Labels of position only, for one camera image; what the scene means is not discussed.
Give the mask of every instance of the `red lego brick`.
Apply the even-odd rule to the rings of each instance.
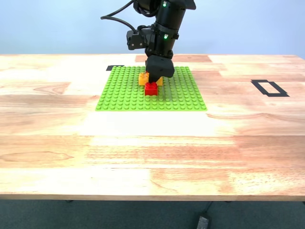
[[[145,84],[145,95],[158,95],[158,86],[155,82]]]

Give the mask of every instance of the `cable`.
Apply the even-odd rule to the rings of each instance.
[[[116,14],[118,14],[119,12],[123,11],[124,9],[126,9],[127,7],[129,7],[131,4],[133,4],[134,0],[131,0],[130,2],[128,2],[126,5],[124,5],[122,8],[118,9],[117,11],[108,14],[107,16],[112,17]]]
[[[208,210],[210,209],[210,206],[212,205],[212,203],[214,203],[214,201],[210,201],[210,203],[207,205],[207,207],[205,208],[203,213],[207,213]]]
[[[126,26],[128,26],[129,28],[131,28],[131,30],[133,31],[133,33],[137,33],[137,30],[131,25],[129,24],[128,22],[126,21],[123,21],[122,19],[118,19],[118,18],[114,18],[114,17],[109,17],[109,16],[103,16],[101,17],[101,20],[112,20],[112,21],[117,21],[117,22],[120,22]]]
[[[122,8],[116,10],[115,12],[113,13],[110,13],[106,16],[103,16],[101,17],[101,20],[112,20],[112,21],[117,21],[119,23],[122,23],[126,26],[128,26],[129,28],[131,28],[131,30],[133,31],[133,33],[137,33],[137,30],[131,25],[129,24],[128,22],[126,21],[123,21],[122,19],[119,19],[119,18],[114,18],[112,17],[113,15],[116,15],[118,14],[119,12],[123,11],[124,9],[126,9],[127,7],[129,7],[131,4],[133,4],[134,0],[131,0],[130,2],[128,2],[126,5],[124,5]]]
[[[144,15],[145,17],[147,17],[147,18],[152,18],[152,17],[156,16],[158,10],[159,10],[159,7],[156,8],[156,9],[155,9],[153,12],[151,12],[151,13],[147,13],[147,12],[145,12],[145,10],[143,10],[141,7],[139,7],[139,11],[141,12],[141,14]]]

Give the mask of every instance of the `light blue wall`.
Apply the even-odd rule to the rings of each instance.
[[[128,53],[128,28],[100,20],[128,1],[3,0],[0,53]],[[195,2],[197,10],[187,11],[174,53],[296,54],[305,58],[305,0]],[[118,17],[135,27],[139,22],[154,22],[132,7]]]

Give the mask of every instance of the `black tape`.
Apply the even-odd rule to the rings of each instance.
[[[268,97],[289,97],[287,92],[277,85],[275,82],[269,82],[268,80],[251,80],[251,83],[262,93]],[[279,93],[268,93],[259,83],[270,83]]]
[[[106,71],[111,71],[113,69],[113,67],[124,67],[124,65],[109,65],[106,69]]]

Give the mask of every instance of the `yellow lego brick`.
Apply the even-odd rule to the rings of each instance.
[[[149,77],[149,73],[140,73],[139,74],[139,85],[140,86],[145,86],[145,84],[148,83],[148,77]],[[158,86],[163,85],[163,78],[162,77],[157,81],[157,85]]]

